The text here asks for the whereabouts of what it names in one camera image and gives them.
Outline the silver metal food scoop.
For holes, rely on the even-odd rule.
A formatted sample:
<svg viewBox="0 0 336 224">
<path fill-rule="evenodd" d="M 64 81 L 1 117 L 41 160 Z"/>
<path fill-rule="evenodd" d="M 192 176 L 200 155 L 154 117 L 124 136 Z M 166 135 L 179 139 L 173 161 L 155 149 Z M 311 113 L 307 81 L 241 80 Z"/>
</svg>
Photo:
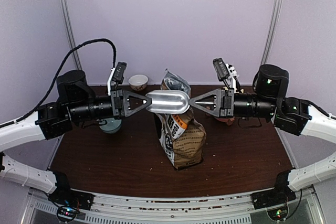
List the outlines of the silver metal food scoop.
<svg viewBox="0 0 336 224">
<path fill-rule="evenodd" d="M 206 109 L 216 107 L 213 95 L 208 98 L 190 98 L 187 93 L 180 90 L 154 90 L 145 96 L 151 100 L 146 109 L 158 114 L 183 114 L 191 106 Z"/>
</svg>

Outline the brown dog food bag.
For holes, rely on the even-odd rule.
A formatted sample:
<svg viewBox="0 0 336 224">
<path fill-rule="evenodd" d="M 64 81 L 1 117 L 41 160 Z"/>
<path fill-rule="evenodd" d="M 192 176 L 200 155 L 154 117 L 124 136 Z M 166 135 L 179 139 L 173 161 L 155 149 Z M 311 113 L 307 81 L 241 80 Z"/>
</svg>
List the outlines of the brown dog food bag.
<svg viewBox="0 0 336 224">
<path fill-rule="evenodd" d="M 176 170 L 203 161 L 206 131 L 192 108 L 183 114 L 154 114 L 154 121 L 159 142 Z"/>
</svg>

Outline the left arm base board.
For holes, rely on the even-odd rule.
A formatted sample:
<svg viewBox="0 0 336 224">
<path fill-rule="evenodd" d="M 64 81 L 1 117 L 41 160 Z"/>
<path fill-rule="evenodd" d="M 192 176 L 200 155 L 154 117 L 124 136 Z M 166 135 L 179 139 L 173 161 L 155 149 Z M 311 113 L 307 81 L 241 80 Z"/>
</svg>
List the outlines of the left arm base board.
<svg viewBox="0 0 336 224">
<path fill-rule="evenodd" d="M 73 221 L 80 213 L 79 210 L 69 206 L 59 206 L 56 211 L 56 217 L 62 222 Z"/>
</svg>

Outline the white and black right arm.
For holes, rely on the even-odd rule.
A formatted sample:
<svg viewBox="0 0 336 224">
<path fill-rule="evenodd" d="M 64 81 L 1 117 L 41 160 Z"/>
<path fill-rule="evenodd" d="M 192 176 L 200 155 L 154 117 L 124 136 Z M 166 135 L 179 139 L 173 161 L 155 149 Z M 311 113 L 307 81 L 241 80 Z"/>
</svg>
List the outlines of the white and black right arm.
<svg viewBox="0 0 336 224">
<path fill-rule="evenodd" d="M 335 115 L 311 101 L 286 97 L 288 84 L 288 71 L 265 64 L 255 75 L 252 94 L 236 93 L 233 88 L 216 89 L 191 98 L 189 104 L 216 118 L 264 118 L 287 133 L 313 136 L 334 143 Z M 333 177 L 335 154 L 309 166 L 278 174 L 269 199 L 279 204 L 289 196 L 289 192 Z"/>
</svg>

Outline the right arm base board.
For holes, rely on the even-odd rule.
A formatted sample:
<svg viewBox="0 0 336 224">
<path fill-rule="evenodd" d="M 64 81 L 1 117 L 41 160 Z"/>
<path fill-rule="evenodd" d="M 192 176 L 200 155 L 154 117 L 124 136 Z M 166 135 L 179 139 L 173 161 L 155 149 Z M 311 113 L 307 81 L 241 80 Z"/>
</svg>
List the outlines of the right arm base board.
<svg viewBox="0 0 336 224">
<path fill-rule="evenodd" d="M 288 206 L 280 206 L 275 208 L 267 209 L 268 217 L 275 222 L 282 221 L 287 218 L 289 213 Z"/>
</svg>

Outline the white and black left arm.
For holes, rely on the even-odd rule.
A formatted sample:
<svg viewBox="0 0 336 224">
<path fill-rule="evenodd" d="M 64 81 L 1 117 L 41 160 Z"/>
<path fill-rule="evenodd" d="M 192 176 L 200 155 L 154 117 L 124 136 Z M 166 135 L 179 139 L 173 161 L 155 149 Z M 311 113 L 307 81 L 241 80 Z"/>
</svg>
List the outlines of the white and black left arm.
<svg viewBox="0 0 336 224">
<path fill-rule="evenodd" d="M 25 143 L 57 138 L 73 129 L 73 125 L 91 120 L 127 118 L 149 107 L 152 100 L 124 90 L 97 96 L 87 85 L 85 72 L 71 70 L 57 77 L 58 100 L 42 105 L 23 120 L 7 122 L 1 128 L 1 178 L 22 186 L 54 194 L 64 205 L 76 197 L 67 176 L 20 163 L 4 151 Z"/>
</svg>

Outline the pink cat-ear pet bowl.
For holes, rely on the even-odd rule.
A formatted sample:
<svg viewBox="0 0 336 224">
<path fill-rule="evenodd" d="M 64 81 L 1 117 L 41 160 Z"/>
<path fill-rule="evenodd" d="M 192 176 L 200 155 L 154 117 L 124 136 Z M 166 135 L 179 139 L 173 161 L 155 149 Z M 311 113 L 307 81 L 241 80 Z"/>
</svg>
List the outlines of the pink cat-ear pet bowl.
<svg viewBox="0 0 336 224">
<path fill-rule="evenodd" d="M 215 119 L 226 124 L 232 124 L 235 120 L 234 118 L 215 118 Z"/>
</svg>

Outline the white patterned ceramic bowl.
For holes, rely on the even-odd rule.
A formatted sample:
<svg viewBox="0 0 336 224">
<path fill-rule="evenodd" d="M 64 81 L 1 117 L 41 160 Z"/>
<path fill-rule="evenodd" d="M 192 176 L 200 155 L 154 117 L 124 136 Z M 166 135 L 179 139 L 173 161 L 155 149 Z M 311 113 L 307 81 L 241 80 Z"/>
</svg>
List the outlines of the white patterned ceramic bowl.
<svg viewBox="0 0 336 224">
<path fill-rule="evenodd" d="M 134 91 L 144 90 L 148 85 L 148 81 L 149 81 L 148 77 L 143 74 L 136 74 L 128 79 L 128 83 L 131 89 Z"/>
</svg>

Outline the light green ceramic bowl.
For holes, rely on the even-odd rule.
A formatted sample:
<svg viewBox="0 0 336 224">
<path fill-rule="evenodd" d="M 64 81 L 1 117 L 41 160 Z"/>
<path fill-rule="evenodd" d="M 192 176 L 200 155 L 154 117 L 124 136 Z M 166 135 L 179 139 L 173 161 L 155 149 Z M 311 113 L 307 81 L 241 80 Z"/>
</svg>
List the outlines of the light green ceramic bowl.
<svg viewBox="0 0 336 224">
<path fill-rule="evenodd" d="M 103 119 L 99 122 L 100 129 L 107 134 L 116 133 L 119 129 L 121 129 L 121 125 L 122 120 L 114 118 Z"/>
</svg>

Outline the right aluminium table rail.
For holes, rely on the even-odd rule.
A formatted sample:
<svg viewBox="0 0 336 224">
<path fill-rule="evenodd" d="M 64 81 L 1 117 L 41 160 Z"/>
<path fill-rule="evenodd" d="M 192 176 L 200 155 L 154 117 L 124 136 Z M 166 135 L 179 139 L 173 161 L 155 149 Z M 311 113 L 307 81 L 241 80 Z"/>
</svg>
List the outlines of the right aluminium table rail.
<svg viewBox="0 0 336 224">
<path fill-rule="evenodd" d="M 279 128 L 275 128 L 284 148 L 287 153 L 287 156 L 289 157 L 289 160 L 291 162 L 291 165 L 293 168 L 299 168 L 299 162 L 298 162 L 298 143 L 297 140 L 299 140 L 299 137 L 295 135 L 291 135 Z"/>
</svg>

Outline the aluminium front frame rail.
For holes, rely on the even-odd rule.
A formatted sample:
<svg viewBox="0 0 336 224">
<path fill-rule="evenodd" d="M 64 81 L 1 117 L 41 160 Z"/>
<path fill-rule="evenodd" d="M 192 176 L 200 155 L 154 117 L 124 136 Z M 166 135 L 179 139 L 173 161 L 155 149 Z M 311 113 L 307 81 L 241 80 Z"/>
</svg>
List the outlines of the aluminium front frame rail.
<svg viewBox="0 0 336 224">
<path fill-rule="evenodd" d="M 131 197 L 93 193 L 88 210 L 72 223 L 277 223 L 275 213 L 288 210 L 284 223 L 325 223 L 313 187 L 285 204 L 255 208 L 252 192 L 182 198 Z"/>
</svg>

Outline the right aluminium corner post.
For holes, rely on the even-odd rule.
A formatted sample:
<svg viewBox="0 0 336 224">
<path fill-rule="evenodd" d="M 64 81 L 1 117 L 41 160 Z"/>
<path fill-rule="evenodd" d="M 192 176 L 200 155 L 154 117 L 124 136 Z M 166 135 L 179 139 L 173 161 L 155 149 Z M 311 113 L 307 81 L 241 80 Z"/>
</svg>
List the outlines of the right aluminium corner post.
<svg viewBox="0 0 336 224">
<path fill-rule="evenodd" d="M 266 37 L 264 51 L 263 51 L 261 62 L 260 62 L 261 65 L 266 64 L 268 62 L 272 44 L 273 44 L 274 37 L 275 37 L 275 33 L 276 33 L 276 27 L 278 24 L 278 20 L 279 20 L 281 8 L 282 8 L 282 3 L 283 3 L 283 0 L 274 0 L 268 34 Z"/>
</svg>

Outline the aluminium corner post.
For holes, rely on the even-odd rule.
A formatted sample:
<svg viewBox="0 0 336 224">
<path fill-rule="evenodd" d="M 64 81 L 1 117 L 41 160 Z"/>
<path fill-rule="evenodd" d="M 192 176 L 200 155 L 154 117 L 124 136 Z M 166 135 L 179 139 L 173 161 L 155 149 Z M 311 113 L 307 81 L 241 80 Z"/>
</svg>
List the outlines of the aluminium corner post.
<svg viewBox="0 0 336 224">
<path fill-rule="evenodd" d="M 74 48 L 76 46 L 76 42 L 75 42 L 73 29 L 71 25 L 67 0 L 59 0 L 59 1 L 60 1 L 61 11 L 62 11 L 63 19 L 64 19 L 68 44 L 70 48 Z"/>
<path fill-rule="evenodd" d="M 260 62 L 261 65 L 266 64 L 268 62 L 272 44 L 273 44 L 274 37 L 275 37 L 275 33 L 276 33 L 276 27 L 278 24 L 278 20 L 279 20 L 281 8 L 282 8 L 282 3 L 283 3 L 283 0 L 274 0 L 268 34 L 266 37 L 264 51 L 263 51 L 261 62 Z"/>
</svg>

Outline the left aluminium corner post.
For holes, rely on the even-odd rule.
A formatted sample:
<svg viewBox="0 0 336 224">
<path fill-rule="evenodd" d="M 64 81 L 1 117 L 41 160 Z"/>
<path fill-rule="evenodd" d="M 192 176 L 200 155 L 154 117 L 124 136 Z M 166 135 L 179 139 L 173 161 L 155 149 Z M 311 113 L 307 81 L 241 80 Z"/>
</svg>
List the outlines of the left aluminium corner post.
<svg viewBox="0 0 336 224">
<path fill-rule="evenodd" d="M 64 19 L 68 44 L 70 48 L 74 48 L 76 46 L 76 42 L 75 42 L 73 29 L 71 25 L 67 0 L 59 0 L 59 1 L 60 1 L 61 11 L 62 11 L 63 19 Z"/>
</svg>

